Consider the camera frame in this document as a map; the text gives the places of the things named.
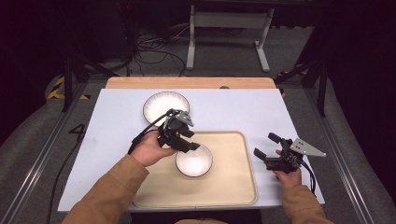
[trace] tan sleeve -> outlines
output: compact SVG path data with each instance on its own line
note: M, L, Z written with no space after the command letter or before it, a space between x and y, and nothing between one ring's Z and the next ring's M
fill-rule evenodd
M118 223L149 171L125 155L76 203L63 223Z
M317 198L307 186L284 189L282 203L286 215L293 224L332 223L326 218Z

